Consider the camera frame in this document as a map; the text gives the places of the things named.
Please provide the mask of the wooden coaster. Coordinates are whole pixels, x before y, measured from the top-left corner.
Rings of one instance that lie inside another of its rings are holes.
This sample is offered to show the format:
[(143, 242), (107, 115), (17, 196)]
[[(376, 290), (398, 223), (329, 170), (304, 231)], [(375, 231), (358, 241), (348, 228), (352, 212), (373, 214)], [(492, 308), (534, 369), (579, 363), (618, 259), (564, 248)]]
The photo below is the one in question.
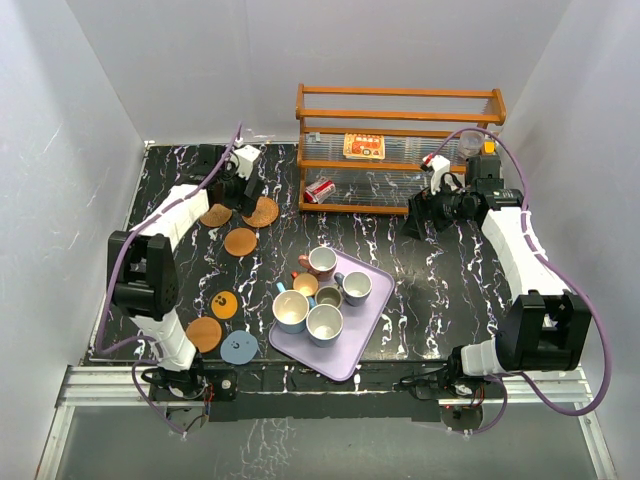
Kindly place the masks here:
[(224, 239), (225, 250), (234, 257), (244, 257), (257, 246), (256, 233), (247, 228), (235, 228)]
[(223, 332), (216, 319), (200, 317), (187, 326), (186, 335), (200, 353), (208, 353), (220, 344)]

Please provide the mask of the large blue mug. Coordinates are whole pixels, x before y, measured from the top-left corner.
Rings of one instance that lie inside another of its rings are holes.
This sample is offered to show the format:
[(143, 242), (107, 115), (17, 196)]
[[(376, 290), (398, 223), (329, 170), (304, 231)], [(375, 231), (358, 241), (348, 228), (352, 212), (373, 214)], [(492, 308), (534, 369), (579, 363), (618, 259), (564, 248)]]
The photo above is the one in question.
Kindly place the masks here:
[(278, 295), (272, 303), (272, 311), (277, 325), (288, 334), (301, 333), (306, 329), (306, 319), (316, 306), (312, 297), (297, 290), (288, 290), (282, 282), (276, 284)]

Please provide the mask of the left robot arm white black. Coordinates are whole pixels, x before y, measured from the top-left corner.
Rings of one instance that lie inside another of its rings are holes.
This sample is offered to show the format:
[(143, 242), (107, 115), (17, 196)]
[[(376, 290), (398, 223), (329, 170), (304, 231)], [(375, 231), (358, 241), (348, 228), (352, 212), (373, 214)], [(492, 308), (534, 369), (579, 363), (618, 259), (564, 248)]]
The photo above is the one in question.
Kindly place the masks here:
[(116, 306), (133, 321), (154, 348), (159, 367), (174, 371), (171, 385), (186, 399), (204, 392), (207, 376), (192, 365), (196, 347), (176, 312), (174, 250), (215, 205), (252, 215), (264, 188), (259, 149), (235, 141), (227, 147), (202, 145), (198, 155), (145, 220), (130, 232), (110, 235), (107, 255), (105, 306)]

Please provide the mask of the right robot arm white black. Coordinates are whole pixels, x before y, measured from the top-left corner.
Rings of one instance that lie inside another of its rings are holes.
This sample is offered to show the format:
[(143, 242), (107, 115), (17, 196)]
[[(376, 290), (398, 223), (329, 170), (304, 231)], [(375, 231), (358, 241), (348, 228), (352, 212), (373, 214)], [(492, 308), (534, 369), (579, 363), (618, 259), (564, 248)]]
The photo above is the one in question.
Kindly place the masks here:
[(468, 159), (463, 181), (441, 155), (426, 156), (421, 168), (430, 174), (430, 183), (409, 199), (404, 234), (423, 240), (428, 225), (444, 231), (457, 220), (475, 221), (498, 257), (512, 298), (493, 339), (454, 349), (447, 361), (447, 388), (466, 397), (488, 375), (575, 369), (591, 312), (540, 262), (543, 251), (527, 223), (524, 195), (505, 187), (499, 157)]

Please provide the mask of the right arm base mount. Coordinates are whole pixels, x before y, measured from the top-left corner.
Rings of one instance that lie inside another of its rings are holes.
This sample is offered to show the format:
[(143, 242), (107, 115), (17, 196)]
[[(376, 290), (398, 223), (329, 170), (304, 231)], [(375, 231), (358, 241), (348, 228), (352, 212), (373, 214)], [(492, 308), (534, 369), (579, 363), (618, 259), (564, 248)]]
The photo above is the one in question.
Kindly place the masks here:
[[(502, 403), (496, 416), (486, 423), (482, 405), (489, 386), (499, 389)], [(499, 376), (465, 376), (461, 366), (449, 363), (431, 371), (405, 375), (393, 385), (393, 390), (407, 392), (418, 401), (439, 400), (439, 395), (463, 400), (462, 404), (444, 406), (450, 419), (441, 418), (444, 427), (436, 427), (435, 430), (448, 436), (461, 436), (465, 441), (494, 428), (504, 416), (508, 405), (508, 392)]]

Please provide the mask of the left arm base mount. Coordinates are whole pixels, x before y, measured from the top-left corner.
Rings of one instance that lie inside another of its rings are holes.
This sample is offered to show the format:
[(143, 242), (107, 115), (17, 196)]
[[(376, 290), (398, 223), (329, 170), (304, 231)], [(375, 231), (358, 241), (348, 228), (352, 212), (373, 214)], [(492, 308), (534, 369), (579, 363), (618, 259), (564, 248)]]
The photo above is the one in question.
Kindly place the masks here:
[[(211, 419), (215, 401), (230, 402), (237, 397), (237, 375), (232, 370), (206, 368), (196, 359), (187, 370), (172, 371), (159, 366), (157, 361), (138, 360), (131, 369), (134, 387), (143, 401), (162, 418), (172, 433), (186, 439), (192, 428)], [(172, 398), (196, 401), (202, 404), (202, 412), (187, 425), (181, 426), (170, 418), (169, 409), (161, 410), (154, 402), (152, 392), (164, 391)]]

